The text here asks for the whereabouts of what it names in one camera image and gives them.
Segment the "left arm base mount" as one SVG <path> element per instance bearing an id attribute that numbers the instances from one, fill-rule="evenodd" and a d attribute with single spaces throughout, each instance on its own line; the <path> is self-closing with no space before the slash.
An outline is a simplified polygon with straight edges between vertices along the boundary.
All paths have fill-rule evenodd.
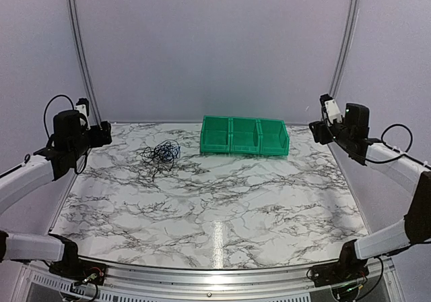
<path id="1" fill-rule="evenodd" d="M 48 271 L 51 274 L 62 276 L 75 282 L 83 282 L 86 278 L 95 274 L 96 278 L 89 280 L 89 283 L 100 286 L 104 284 L 107 265 L 89 260 L 80 260 L 76 266 L 70 266 L 64 262 L 53 262 Z"/>

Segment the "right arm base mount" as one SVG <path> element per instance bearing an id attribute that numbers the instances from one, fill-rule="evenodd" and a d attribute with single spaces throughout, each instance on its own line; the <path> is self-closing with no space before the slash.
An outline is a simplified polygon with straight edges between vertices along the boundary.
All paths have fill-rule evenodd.
<path id="1" fill-rule="evenodd" d="M 313 265 L 306 273 L 307 279 L 313 281 L 315 287 L 365 279 L 368 275 L 369 269 L 366 264 L 359 264 L 344 270 L 338 262 Z"/>

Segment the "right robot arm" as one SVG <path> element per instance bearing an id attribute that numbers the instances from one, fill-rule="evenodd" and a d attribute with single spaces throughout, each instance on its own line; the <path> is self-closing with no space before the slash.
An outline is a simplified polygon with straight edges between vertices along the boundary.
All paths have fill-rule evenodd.
<path id="1" fill-rule="evenodd" d="M 336 262 L 311 268 L 313 278 L 348 280 L 365 271 L 370 258 L 392 256 L 414 245 L 430 244 L 430 165 L 407 150 L 369 134 L 368 107 L 348 103 L 340 111 L 331 96 L 321 96 L 321 120 L 310 123 L 314 141 L 338 145 L 352 160 L 368 166 L 402 186 L 412 196 L 407 214 L 371 235 L 344 243 Z"/>

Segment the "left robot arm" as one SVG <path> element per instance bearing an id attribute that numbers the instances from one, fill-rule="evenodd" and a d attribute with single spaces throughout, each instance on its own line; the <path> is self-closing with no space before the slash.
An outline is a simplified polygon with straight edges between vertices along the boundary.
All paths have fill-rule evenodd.
<path id="1" fill-rule="evenodd" d="M 111 124 L 90 125 L 90 104 L 80 98 L 69 110 L 53 118 L 53 132 L 45 147 L 27 154 L 24 161 L 1 174 L 1 211 L 5 212 L 33 191 L 58 181 L 69 171 L 83 173 L 90 150 L 112 142 Z M 35 235 L 1 231 L 1 260 L 51 263 L 51 270 L 80 278 L 85 264 L 77 244 L 60 235 Z"/>

